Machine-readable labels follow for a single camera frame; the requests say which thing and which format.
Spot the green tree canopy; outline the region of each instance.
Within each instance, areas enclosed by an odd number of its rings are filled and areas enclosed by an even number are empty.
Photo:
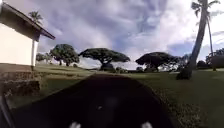
[[[108,65],[111,62],[130,61],[130,58],[126,55],[113,50],[109,50],[107,48],[86,49],[85,51],[81,52],[79,56],[100,61],[100,63],[102,64],[101,69],[104,65]]]
[[[48,61],[51,61],[53,58],[50,53],[45,53],[44,57],[45,57],[45,60],[47,63],[48,63]]]
[[[45,59],[44,54],[37,53],[37,55],[36,55],[36,60],[37,61],[43,61],[44,59]]]
[[[79,62],[79,56],[75,52],[74,48],[69,44],[58,44],[50,51],[51,56],[56,61],[59,61],[59,65],[62,65],[62,61],[69,66],[71,63]]]
[[[147,65],[150,68],[156,68],[158,71],[159,66],[174,65],[178,63],[179,57],[172,56],[165,52],[152,52],[143,55],[136,60],[139,65]]]

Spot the dark foreground object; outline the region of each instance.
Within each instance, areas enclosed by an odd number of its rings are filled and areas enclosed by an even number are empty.
[[[44,100],[13,110],[16,128],[173,128],[152,92],[135,80],[95,75]]]

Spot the palm tree trunk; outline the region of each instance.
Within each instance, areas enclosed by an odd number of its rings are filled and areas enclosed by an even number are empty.
[[[199,30],[196,38],[196,42],[190,57],[190,60],[186,67],[177,75],[176,79],[190,79],[192,76],[192,70],[196,66],[196,60],[201,49],[201,44],[205,34],[205,27],[207,21],[207,7],[208,0],[204,0],[202,3],[201,19],[199,24]]]
[[[214,63],[214,53],[213,53],[213,48],[212,48],[212,34],[211,34],[211,28],[210,28],[210,23],[207,18],[207,24],[208,24],[208,31],[209,31],[209,38],[210,38],[210,49],[211,49],[211,62],[212,62],[212,69],[213,71],[216,71],[215,63]]]

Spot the field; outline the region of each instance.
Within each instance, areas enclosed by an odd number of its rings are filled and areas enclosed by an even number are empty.
[[[37,78],[41,84],[39,94],[10,99],[13,107],[28,104],[75,85],[94,73],[102,73],[73,67],[45,65],[37,66],[35,70],[52,74]],[[136,79],[152,88],[184,126],[224,127],[224,72],[195,71],[193,78],[189,81],[177,81],[176,74],[169,73],[120,75]]]

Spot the building wall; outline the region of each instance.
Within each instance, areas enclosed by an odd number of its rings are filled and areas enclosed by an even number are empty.
[[[35,66],[37,42],[0,23],[0,63]]]

